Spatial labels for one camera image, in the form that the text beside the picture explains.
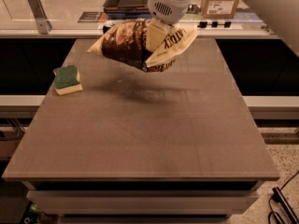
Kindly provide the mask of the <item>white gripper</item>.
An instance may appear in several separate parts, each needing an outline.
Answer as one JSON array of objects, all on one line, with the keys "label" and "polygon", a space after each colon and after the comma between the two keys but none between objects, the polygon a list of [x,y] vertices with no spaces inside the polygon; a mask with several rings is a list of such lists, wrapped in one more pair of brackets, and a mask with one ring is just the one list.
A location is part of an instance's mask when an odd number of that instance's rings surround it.
[{"label": "white gripper", "polygon": [[187,12],[192,0],[148,0],[148,8],[153,19],[146,32],[146,50],[154,52],[163,43],[171,26]]}]

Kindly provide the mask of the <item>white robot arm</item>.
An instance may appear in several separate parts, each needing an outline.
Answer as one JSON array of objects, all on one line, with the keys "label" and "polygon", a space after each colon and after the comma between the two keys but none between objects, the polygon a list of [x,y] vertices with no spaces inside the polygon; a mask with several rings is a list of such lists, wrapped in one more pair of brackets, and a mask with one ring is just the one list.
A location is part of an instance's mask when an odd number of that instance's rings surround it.
[{"label": "white robot arm", "polygon": [[[299,0],[242,0],[296,54],[299,55]],[[191,0],[148,0],[150,14],[166,24],[177,23]]]}]

